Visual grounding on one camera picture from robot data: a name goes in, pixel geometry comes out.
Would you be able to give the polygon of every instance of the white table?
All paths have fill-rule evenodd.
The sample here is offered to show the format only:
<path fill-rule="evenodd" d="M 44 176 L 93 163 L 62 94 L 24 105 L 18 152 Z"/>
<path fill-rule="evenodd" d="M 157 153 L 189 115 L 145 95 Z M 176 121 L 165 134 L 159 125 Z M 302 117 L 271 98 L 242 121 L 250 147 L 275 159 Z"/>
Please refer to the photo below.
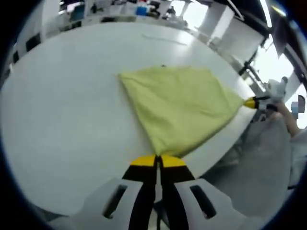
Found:
<path fill-rule="evenodd" d="M 29 201 L 73 214 L 131 160 L 153 152 L 117 74 L 154 65 L 210 68 L 243 98 L 253 96 L 231 66 L 183 31 L 106 23 L 61 33 L 24 56 L 1 91 L 7 160 Z M 254 113 L 241 108 L 184 158 L 195 176 L 227 152 Z"/>

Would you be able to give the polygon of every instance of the yellow cloth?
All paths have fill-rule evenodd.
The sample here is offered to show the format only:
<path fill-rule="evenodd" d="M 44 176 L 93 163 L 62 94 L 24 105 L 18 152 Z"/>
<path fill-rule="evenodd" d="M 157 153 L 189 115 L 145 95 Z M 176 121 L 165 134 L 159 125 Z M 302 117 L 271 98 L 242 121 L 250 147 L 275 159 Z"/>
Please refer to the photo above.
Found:
<path fill-rule="evenodd" d="M 152 67 L 119 77 L 157 155 L 183 156 L 227 125 L 244 103 L 209 69 Z"/>

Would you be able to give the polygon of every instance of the round table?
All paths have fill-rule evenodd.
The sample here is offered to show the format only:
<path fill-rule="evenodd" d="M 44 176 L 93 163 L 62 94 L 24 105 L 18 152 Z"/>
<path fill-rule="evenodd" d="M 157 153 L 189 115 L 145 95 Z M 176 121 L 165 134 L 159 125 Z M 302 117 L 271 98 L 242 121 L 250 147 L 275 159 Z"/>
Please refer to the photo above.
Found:
<path fill-rule="evenodd" d="M 209 68 L 243 98 L 252 90 L 220 56 L 187 32 L 106 23 L 61 33 L 14 66 L 1 92 L 2 140 L 26 198 L 47 211 L 76 213 L 84 199 L 131 160 L 153 152 L 117 77 L 155 65 Z M 235 143 L 255 111 L 242 107 L 184 160 L 195 176 Z"/>

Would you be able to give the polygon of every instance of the yellow towel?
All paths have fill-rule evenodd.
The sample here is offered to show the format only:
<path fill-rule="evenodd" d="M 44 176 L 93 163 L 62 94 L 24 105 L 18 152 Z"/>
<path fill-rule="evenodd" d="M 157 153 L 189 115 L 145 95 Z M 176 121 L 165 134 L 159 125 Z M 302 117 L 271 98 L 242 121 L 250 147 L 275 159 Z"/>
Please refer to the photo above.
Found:
<path fill-rule="evenodd" d="M 221 130 L 244 103 L 209 69 L 152 67 L 119 77 L 157 155 L 183 156 Z"/>

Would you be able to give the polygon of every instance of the desk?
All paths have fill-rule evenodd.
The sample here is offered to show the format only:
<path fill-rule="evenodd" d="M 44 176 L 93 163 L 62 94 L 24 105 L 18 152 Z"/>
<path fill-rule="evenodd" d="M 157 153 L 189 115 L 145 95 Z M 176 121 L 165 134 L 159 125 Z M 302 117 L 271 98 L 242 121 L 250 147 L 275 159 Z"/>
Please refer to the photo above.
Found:
<path fill-rule="evenodd" d="M 153 152 L 117 74 L 154 65 L 210 68 L 241 97 L 254 95 L 220 56 L 180 30 L 106 23 L 50 38 L 14 66 L 1 92 L 7 160 L 30 202 L 76 213 L 96 188 L 121 178 L 131 160 Z M 184 158 L 195 176 L 227 152 L 254 113 L 241 108 Z"/>

